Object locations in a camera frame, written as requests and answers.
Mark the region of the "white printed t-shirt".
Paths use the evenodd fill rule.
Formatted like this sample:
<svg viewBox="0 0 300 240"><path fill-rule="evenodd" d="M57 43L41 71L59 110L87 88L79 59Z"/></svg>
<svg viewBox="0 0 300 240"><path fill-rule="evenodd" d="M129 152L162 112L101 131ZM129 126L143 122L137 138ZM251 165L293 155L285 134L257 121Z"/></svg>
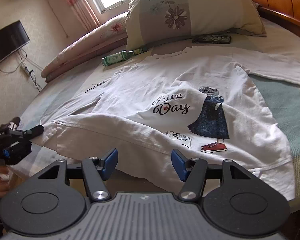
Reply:
<svg viewBox="0 0 300 240"><path fill-rule="evenodd" d="M232 159L292 200L289 142L250 74L300 85L300 62L225 47L150 56L46 116L34 142L77 160L116 148L119 170L168 191L181 186L172 150Z"/></svg>

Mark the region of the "white power strip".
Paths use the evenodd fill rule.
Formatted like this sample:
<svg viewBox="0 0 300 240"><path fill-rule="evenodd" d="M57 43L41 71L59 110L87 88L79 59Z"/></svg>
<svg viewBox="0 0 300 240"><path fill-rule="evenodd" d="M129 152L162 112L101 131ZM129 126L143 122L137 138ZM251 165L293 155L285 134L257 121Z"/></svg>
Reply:
<svg viewBox="0 0 300 240"><path fill-rule="evenodd" d="M26 64L22 63L21 68L27 76L29 76L29 77L31 76L33 70L29 70L29 68L26 66Z"/></svg>

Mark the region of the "green glass bottle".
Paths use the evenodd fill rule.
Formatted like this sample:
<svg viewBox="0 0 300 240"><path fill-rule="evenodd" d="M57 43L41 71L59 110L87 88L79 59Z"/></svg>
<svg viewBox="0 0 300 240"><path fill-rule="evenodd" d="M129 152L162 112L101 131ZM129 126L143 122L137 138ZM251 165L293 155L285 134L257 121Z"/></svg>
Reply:
<svg viewBox="0 0 300 240"><path fill-rule="evenodd" d="M105 67L107 67L107 66L110 66L112 64L116 64L116 63L119 63L119 62L122 62L122 61L127 61L131 57L134 57L136 55L140 55L140 54L145 53L147 51L148 51L147 47L141 47L141 48L134 49L134 50L123 50L121 52L103 57L102 58L102 64Z"/></svg>

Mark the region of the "pink folded quilt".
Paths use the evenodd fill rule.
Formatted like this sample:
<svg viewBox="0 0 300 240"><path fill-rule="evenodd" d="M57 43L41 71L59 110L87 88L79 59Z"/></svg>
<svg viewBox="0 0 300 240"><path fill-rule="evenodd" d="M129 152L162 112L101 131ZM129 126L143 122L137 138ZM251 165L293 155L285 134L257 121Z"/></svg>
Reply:
<svg viewBox="0 0 300 240"><path fill-rule="evenodd" d="M61 51L41 72L48 83L94 57L108 53L127 43L124 12L108 20Z"/></svg>

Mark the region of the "green cartoon phone case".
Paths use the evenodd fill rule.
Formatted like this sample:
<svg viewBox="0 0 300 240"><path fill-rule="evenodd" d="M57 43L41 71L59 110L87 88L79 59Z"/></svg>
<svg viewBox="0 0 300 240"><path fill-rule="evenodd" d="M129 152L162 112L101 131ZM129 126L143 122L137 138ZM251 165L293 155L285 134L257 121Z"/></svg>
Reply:
<svg viewBox="0 0 300 240"><path fill-rule="evenodd" d="M198 35L192 39L194 44L230 44L231 35Z"/></svg>

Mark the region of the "pink patterned curtain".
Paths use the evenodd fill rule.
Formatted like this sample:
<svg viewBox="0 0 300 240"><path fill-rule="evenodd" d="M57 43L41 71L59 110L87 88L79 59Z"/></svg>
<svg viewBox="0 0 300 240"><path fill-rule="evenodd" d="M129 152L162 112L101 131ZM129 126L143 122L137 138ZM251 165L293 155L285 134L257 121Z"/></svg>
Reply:
<svg viewBox="0 0 300 240"><path fill-rule="evenodd" d="M100 22L87 0L65 1L86 31L90 32L100 26Z"/></svg>

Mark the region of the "floral beige pillow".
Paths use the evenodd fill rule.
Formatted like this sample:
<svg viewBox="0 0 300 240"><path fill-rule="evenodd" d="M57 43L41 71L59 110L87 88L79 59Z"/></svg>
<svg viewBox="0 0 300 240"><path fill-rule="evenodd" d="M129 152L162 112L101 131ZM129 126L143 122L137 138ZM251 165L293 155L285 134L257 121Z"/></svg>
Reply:
<svg viewBox="0 0 300 240"><path fill-rule="evenodd" d="M128 50L174 37L225 31L266 35L252 0L131 0L129 3Z"/></svg>

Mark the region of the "black wall television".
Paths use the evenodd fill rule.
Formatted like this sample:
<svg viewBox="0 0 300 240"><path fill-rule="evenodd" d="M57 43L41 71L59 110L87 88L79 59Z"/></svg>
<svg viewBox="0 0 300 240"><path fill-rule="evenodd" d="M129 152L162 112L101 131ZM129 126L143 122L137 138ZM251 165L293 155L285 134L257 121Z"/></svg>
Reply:
<svg viewBox="0 0 300 240"><path fill-rule="evenodd" d="M0 29L0 63L30 42L21 21L15 21Z"/></svg>

